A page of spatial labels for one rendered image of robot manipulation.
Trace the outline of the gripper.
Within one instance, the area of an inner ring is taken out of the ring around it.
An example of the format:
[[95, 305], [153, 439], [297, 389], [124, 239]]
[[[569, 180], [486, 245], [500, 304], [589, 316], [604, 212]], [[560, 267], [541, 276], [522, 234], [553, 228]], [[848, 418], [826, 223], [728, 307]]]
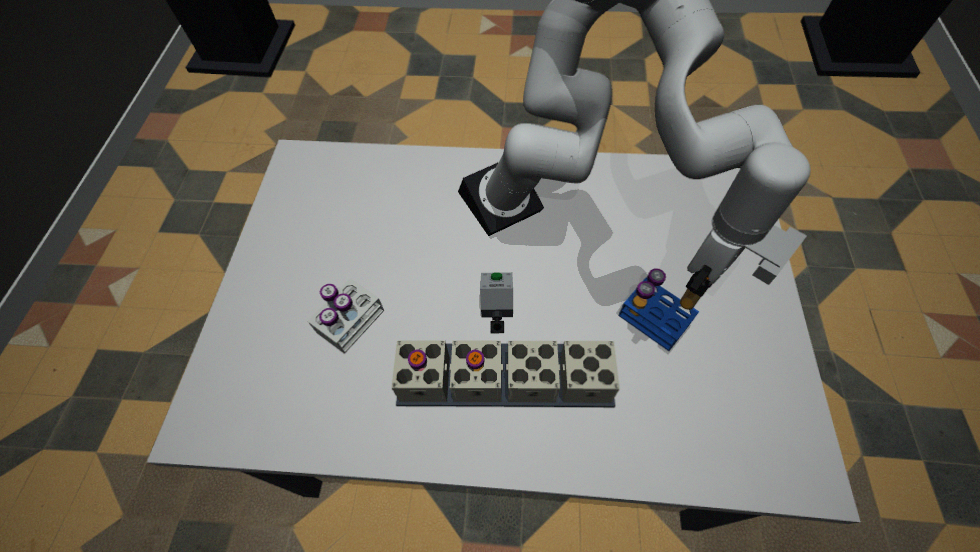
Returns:
[[[721, 277], [745, 249], [743, 247], [744, 245], [725, 239], [716, 230], [713, 218], [712, 226], [713, 229], [687, 266], [687, 270], [695, 274], [688, 281], [686, 288], [700, 297], [705, 294], [711, 284], [714, 284]], [[710, 274], [710, 272], [712, 273]], [[706, 279], [708, 276], [709, 280]]]

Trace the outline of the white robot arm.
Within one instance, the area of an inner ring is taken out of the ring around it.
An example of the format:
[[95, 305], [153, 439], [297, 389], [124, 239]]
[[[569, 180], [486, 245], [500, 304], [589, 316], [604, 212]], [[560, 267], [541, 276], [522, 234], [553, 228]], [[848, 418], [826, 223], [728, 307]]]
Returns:
[[765, 105], [695, 122], [685, 97], [686, 78], [724, 39], [710, 0], [552, 0], [538, 23], [523, 105], [534, 116], [573, 124], [577, 131], [514, 126], [496, 170], [480, 182], [483, 207], [511, 218], [527, 207], [541, 178], [581, 183], [590, 175], [612, 87], [605, 75], [577, 67], [586, 34], [617, 2], [637, 9], [662, 61], [655, 119], [676, 169], [698, 180], [742, 168], [713, 222], [725, 239], [763, 258], [753, 276], [769, 285], [806, 238], [774, 224], [807, 183], [810, 164]]

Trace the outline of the blue tube rack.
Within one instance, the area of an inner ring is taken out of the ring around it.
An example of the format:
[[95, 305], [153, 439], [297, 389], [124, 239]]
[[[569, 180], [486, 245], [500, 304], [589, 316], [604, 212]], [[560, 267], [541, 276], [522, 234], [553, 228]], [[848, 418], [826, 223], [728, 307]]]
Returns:
[[[691, 322], [694, 320], [694, 318], [697, 316], [698, 310], [696, 310], [695, 308], [689, 310], [690, 311], [690, 315], [691, 315], [690, 316], [688, 313], [686, 313], [685, 311], [683, 311], [682, 309], [679, 308], [679, 307], [681, 307], [681, 305], [680, 305], [680, 299], [678, 297], [676, 297], [675, 295], [673, 295], [672, 293], [670, 293], [669, 291], [667, 291], [666, 289], [664, 289], [663, 287], [661, 287], [661, 286], [660, 286], [657, 294], [655, 296], [652, 296], [650, 298], [647, 306], [644, 309], [637, 309], [632, 304], [632, 300], [633, 300], [633, 297], [634, 297], [635, 292], [636, 292], [636, 289], [629, 296], [629, 298], [624, 302], [624, 304], [623, 304], [623, 306], [621, 308], [621, 311], [619, 313], [619, 317], [621, 317], [626, 322], [628, 322], [629, 324], [631, 324], [632, 326], [634, 326], [636, 329], [638, 329], [643, 334], [645, 334], [646, 336], [648, 336], [650, 339], [652, 339], [653, 341], [655, 341], [656, 343], [658, 343], [660, 346], [662, 346], [663, 348], [665, 348], [667, 351], [670, 351], [671, 348], [678, 341], [678, 339], [681, 337], [681, 335], [685, 332], [685, 330], [691, 324]], [[662, 296], [669, 296], [670, 298], [673, 299], [673, 303], [674, 304], [671, 303], [670, 301], [668, 301], [667, 299], [665, 299]], [[666, 304], [667, 306], [669, 306], [669, 307], [666, 307], [665, 305], [663, 305], [662, 303], [660, 303], [659, 300], [661, 302], [663, 302], [664, 304]], [[628, 308], [630, 308], [631, 310], [633, 310], [634, 312], [636, 312], [638, 315], [640, 315], [640, 317], [638, 316], [639, 317], [638, 318], [634, 314], [632, 314], [631, 312], [629, 312], [629, 309]], [[649, 314], [648, 314], [648, 311], [649, 311]], [[683, 317], [681, 317], [680, 315], [678, 315], [676, 312], [678, 312], [679, 314], [681, 314], [682, 316], [684, 316], [685, 318], [688, 318], [688, 319], [684, 319]], [[659, 333], [659, 331], [660, 331], [660, 333]]]

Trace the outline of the beige bucket adapter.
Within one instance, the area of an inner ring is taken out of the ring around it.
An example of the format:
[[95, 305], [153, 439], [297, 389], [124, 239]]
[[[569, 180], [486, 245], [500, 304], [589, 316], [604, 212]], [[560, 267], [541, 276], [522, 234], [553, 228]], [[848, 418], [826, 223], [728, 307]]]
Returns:
[[[422, 371], [414, 371], [403, 359], [417, 349], [436, 358], [426, 356]], [[446, 341], [397, 341], [391, 388], [399, 402], [447, 402], [449, 361]]]
[[506, 372], [508, 402], [556, 403], [560, 391], [557, 341], [508, 341]]
[[[484, 355], [480, 371], [472, 371], [467, 365], [471, 350]], [[452, 341], [450, 372], [454, 402], [501, 402], [501, 341]]]
[[612, 403], [620, 389], [614, 341], [564, 341], [560, 363], [563, 403]]

